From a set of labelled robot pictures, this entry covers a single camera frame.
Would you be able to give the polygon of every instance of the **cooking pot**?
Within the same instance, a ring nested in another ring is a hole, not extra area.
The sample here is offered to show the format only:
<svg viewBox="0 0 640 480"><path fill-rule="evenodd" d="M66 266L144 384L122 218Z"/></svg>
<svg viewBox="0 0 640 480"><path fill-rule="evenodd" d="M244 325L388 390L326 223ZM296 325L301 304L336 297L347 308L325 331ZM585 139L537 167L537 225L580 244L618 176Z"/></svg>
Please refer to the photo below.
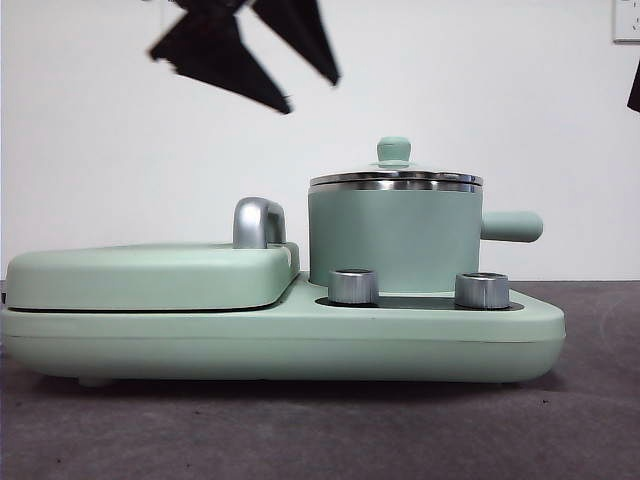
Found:
<svg viewBox="0 0 640 480"><path fill-rule="evenodd" d="M482 179L421 168L404 137L384 137L378 162L316 177L309 189L310 281L329 272L375 270L388 293L454 289L477 272L480 239L532 242L542 234L533 212L482 213Z"/></svg>

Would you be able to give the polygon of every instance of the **pot lid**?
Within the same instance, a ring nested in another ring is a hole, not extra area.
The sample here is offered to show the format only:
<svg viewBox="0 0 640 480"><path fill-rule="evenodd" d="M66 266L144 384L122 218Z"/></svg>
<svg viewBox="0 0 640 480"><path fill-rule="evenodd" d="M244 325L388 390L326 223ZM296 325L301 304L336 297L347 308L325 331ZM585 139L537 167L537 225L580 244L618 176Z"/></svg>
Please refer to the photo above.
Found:
<svg viewBox="0 0 640 480"><path fill-rule="evenodd" d="M311 179L311 186L371 180L423 180L482 185L482 178L466 173L443 172L409 161L411 143L405 137L383 137L378 142L378 161L351 172Z"/></svg>

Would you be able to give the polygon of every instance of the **stainless steel rim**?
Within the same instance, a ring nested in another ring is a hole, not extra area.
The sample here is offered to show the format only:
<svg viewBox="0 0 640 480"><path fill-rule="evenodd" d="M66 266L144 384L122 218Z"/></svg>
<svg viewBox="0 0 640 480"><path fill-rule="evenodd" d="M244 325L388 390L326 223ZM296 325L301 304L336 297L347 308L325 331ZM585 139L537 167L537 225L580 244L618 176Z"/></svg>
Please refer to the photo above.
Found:
<svg viewBox="0 0 640 480"><path fill-rule="evenodd" d="M353 172L339 173L334 175L324 175L311 179L311 186L322 185L328 183L342 182L363 182L373 180L418 180L418 181L436 181L436 182L453 182L453 183L469 183L482 186L482 178L475 175L467 175L465 173L449 173L449 172L424 172L416 170L376 170L371 172Z"/></svg>
<svg viewBox="0 0 640 480"><path fill-rule="evenodd" d="M436 180L368 180L312 185L309 188L309 193L335 192L339 190L437 190L441 192L480 193L482 192L482 187L473 183Z"/></svg>

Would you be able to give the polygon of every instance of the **silver knob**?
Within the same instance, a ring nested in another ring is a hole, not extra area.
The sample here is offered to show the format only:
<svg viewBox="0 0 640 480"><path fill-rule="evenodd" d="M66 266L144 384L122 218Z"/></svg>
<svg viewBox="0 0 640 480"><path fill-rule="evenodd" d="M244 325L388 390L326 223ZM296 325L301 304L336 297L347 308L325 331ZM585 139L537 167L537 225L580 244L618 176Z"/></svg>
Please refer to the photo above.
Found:
<svg viewBox="0 0 640 480"><path fill-rule="evenodd" d="M500 273L456 275L456 304L482 310L509 306L509 279Z"/></svg>
<svg viewBox="0 0 640 480"><path fill-rule="evenodd" d="M329 300L336 303L378 302L378 276L359 268L329 272Z"/></svg>

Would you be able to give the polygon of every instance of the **metal handle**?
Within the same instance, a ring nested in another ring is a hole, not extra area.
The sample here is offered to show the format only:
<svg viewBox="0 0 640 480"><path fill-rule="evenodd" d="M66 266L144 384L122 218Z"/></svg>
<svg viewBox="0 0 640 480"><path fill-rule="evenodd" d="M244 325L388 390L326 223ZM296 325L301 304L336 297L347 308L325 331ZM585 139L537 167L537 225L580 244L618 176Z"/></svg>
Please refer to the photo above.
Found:
<svg viewBox="0 0 640 480"><path fill-rule="evenodd" d="M486 212L482 214L482 240L535 242L542 235L542 219L534 212Z"/></svg>
<svg viewBox="0 0 640 480"><path fill-rule="evenodd" d="M233 214L233 248L267 248L267 243L286 241L280 204L260 197L238 202Z"/></svg>

